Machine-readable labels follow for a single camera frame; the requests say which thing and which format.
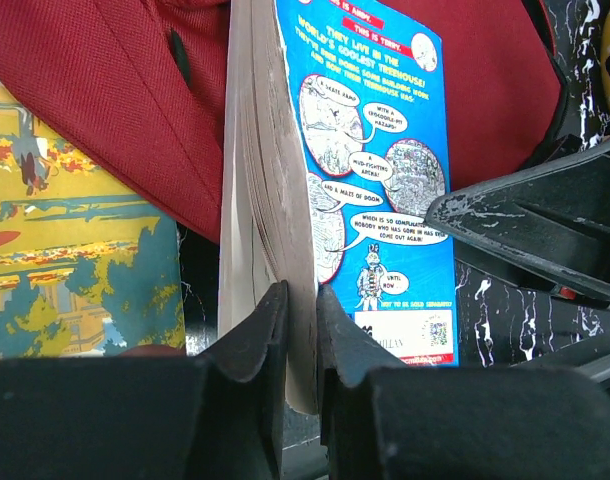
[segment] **barcode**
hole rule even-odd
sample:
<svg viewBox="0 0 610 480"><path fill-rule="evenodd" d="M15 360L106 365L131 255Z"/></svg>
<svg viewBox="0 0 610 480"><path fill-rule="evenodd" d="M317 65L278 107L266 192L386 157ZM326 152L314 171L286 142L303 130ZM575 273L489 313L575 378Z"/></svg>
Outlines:
<svg viewBox="0 0 610 480"><path fill-rule="evenodd" d="M432 347L447 345L447 322L429 324L429 343Z"/></svg>

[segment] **cartoon man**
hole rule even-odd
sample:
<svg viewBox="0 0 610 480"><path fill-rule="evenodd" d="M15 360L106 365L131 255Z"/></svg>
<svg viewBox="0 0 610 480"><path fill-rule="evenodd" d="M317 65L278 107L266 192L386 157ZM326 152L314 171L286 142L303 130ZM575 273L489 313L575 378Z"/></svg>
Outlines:
<svg viewBox="0 0 610 480"><path fill-rule="evenodd" d="M363 310L378 310L378 302L381 299L383 290L381 288L381 278L387 273L385 267L381 265L381 258L378 255L378 244L369 246L369 253L365 257L367 267L363 267L358 277L356 286L358 296L361 301L356 308L363 306Z"/></svg>

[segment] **book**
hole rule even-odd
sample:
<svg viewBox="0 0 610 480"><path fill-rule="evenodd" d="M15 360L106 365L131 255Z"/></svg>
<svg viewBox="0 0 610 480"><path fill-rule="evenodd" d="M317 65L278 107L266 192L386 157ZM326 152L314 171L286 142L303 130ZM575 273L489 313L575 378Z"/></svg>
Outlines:
<svg viewBox="0 0 610 480"><path fill-rule="evenodd" d="M183 346L176 232L0 83L0 358Z"/></svg>
<svg viewBox="0 0 610 480"><path fill-rule="evenodd" d="M287 280L286 395L316 412L316 294L411 365L458 364L441 40L374 0L232 5L219 335Z"/></svg>

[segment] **white speech bubble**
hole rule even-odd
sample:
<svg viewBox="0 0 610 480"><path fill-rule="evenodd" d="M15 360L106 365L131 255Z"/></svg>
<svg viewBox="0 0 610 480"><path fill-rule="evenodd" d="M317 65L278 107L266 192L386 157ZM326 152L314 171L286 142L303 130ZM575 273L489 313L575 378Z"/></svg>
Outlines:
<svg viewBox="0 0 610 480"><path fill-rule="evenodd" d="M349 156L349 166L354 173L365 180L384 182L392 178L392 164L374 153L354 152Z"/></svg>
<svg viewBox="0 0 610 480"><path fill-rule="evenodd" d="M321 186L327 195L340 202L331 210L327 210L327 213L336 212L348 203L358 207L375 207L383 203L383 197L380 195L355 185L326 181L322 182Z"/></svg>
<svg viewBox="0 0 610 480"><path fill-rule="evenodd" d="M421 217L396 212L359 213L352 217L350 225L358 237L339 251L354 248L366 238L406 246L435 245L447 240L447 235L427 227Z"/></svg>
<svg viewBox="0 0 610 480"><path fill-rule="evenodd" d="M372 125L372 133L365 140L353 138L359 143L369 143L374 139L376 130L387 133L403 133L407 130L407 118L394 107L384 103L372 102L363 107L365 119Z"/></svg>
<svg viewBox="0 0 610 480"><path fill-rule="evenodd" d="M381 288L390 295L400 295L409 288L409 278L400 272L387 272L381 277Z"/></svg>
<svg viewBox="0 0 610 480"><path fill-rule="evenodd" d="M336 103L348 107L358 107L358 104L361 103L360 98L358 98L354 90L336 80L319 75L316 77L316 84L325 97Z"/></svg>

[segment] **red bag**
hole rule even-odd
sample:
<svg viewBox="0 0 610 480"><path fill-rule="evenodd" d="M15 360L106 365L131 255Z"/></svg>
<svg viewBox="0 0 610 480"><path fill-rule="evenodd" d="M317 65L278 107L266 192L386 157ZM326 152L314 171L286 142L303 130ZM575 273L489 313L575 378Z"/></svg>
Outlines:
<svg viewBox="0 0 610 480"><path fill-rule="evenodd" d="M539 0L523 1L384 2L443 38L453 189L515 171L555 133L561 85L527 10L540 30L547 20ZM0 0L0 80L218 243L228 24L222 0ZM170 52L172 28L191 90Z"/></svg>

